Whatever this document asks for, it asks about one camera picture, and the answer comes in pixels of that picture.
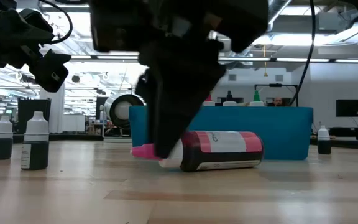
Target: ceiling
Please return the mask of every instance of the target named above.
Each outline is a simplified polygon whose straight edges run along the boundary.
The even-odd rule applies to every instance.
[[[284,4],[286,1],[288,0],[270,0],[274,4]],[[349,27],[349,20],[357,17],[358,12],[351,5],[341,4],[338,1],[314,1],[317,5],[316,12],[319,13],[319,29],[313,57],[358,58],[358,26]],[[257,39],[243,55],[234,54],[229,47],[226,47],[221,55],[305,58],[311,42],[311,13],[308,2],[309,0],[292,0],[273,22],[271,32]],[[18,11],[27,7],[41,11],[44,18],[53,26],[55,35],[65,35],[68,30],[68,21],[61,12],[47,5],[39,5],[35,0],[18,1]],[[86,6],[66,6],[64,9],[73,20],[74,31],[71,37],[64,43],[45,46],[42,52],[46,53],[49,49],[53,49],[70,55],[101,55],[93,50],[89,9]],[[230,40],[227,37],[218,34],[218,38],[224,42],[225,46],[229,46]],[[110,53],[110,55],[116,54],[133,55],[132,52]],[[258,69],[265,66],[281,66],[289,71],[296,69],[293,64],[257,62],[248,63],[245,68]],[[138,63],[123,63],[122,61],[121,63],[117,61],[103,63],[97,60],[73,60],[66,63],[66,67],[70,72],[66,79],[66,111],[84,114],[95,113],[96,106],[92,108],[90,105],[93,105],[93,100],[97,96],[132,93],[139,75],[146,69]],[[29,73],[28,67],[20,70],[10,66],[0,68],[0,106],[5,104],[5,106],[15,107],[16,97],[39,97],[39,86],[29,83],[29,78],[34,78],[34,76]]]

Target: person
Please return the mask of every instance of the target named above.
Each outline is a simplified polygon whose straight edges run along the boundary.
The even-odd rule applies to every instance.
[[[281,97],[274,98],[273,104],[274,106],[283,106],[283,98]]]

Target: pink cap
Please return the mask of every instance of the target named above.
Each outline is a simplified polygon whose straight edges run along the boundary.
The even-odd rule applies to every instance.
[[[133,147],[131,149],[131,154],[134,157],[139,157],[143,159],[161,160],[154,155],[154,144],[144,144],[143,146]]]

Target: white wall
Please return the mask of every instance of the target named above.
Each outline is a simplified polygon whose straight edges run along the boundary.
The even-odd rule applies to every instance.
[[[292,73],[298,83],[303,67]],[[300,106],[314,109],[314,123],[327,127],[356,127],[350,118],[336,117],[336,100],[358,99],[358,65],[311,64],[300,93]]]
[[[233,97],[243,97],[245,102],[252,101],[254,96],[255,84],[271,84],[275,81],[276,75],[284,75],[284,82],[281,84],[291,84],[291,73],[285,68],[268,68],[268,76],[265,77],[265,69],[261,68],[257,71],[254,69],[234,69],[227,72],[226,76],[221,79],[215,89],[212,91],[212,99],[217,100],[218,97],[226,97],[227,91],[231,91]],[[228,81],[228,74],[236,74],[237,81]],[[266,97],[292,97],[293,93],[287,88],[269,88],[266,87],[260,92],[260,97],[265,100]]]

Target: lying bottle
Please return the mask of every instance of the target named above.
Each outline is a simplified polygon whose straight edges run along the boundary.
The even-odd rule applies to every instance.
[[[164,168],[185,172],[254,167],[263,158],[262,140],[251,132],[190,131],[183,135],[168,159],[154,156],[154,145],[134,147],[135,157],[159,160]]]

